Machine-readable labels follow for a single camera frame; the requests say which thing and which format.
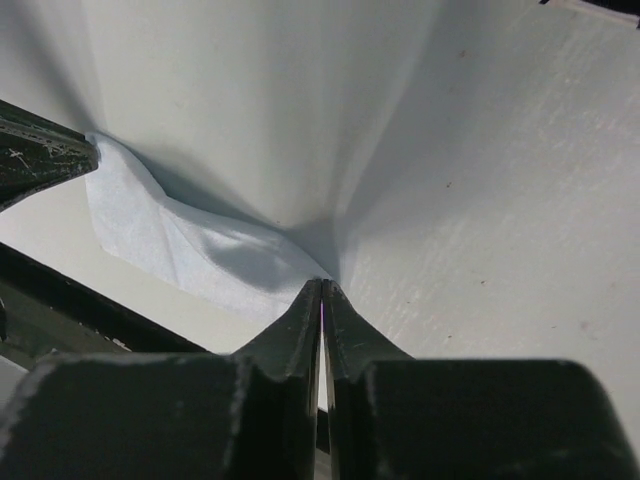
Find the crumpled cloth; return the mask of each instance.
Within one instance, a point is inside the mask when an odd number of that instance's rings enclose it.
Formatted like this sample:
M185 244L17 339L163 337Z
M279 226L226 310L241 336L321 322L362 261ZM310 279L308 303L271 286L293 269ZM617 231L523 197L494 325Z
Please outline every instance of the crumpled cloth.
M268 325L286 311L304 283L330 278L281 234L169 198L136 156L91 133L98 170L85 176L91 219L111 255Z

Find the black metal bar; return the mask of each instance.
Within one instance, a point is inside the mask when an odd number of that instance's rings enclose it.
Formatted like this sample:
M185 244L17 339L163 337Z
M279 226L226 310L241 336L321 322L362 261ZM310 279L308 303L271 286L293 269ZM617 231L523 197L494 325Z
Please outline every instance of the black metal bar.
M364 479L363 469L371 462L363 464L358 457L359 442L366 438L354 429L362 409L371 407L361 398L357 381L373 360L412 357L358 315L337 283L324 281L322 295L331 468L334 478Z
M0 478L313 478L320 281L229 357L39 363L0 422Z
M0 100L0 212L98 168L84 137Z
M234 358L250 358L266 380L255 397L252 427L244 441L292 466L288 478L313 478L321 292L320 280L307 282L282 317L233 354ZM264 428L268 438L263 444L257 443L265 438L257 434L258 428Z
M183 337L0 244L0 352L26 368L62 352L205 352Z
M607 8L615 12L640 16L640 2L638 0L584 0L598 7Z

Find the white backdrop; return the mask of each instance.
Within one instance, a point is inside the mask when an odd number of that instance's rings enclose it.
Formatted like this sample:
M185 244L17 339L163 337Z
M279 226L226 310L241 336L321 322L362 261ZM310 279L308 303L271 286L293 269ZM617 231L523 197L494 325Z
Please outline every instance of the white backdrop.
M638 32L535 0L0 0L0 65L0 98L286 232L409 353L585 363L640 450ZM216 351L257 333L100 251L82 180L0 240Z

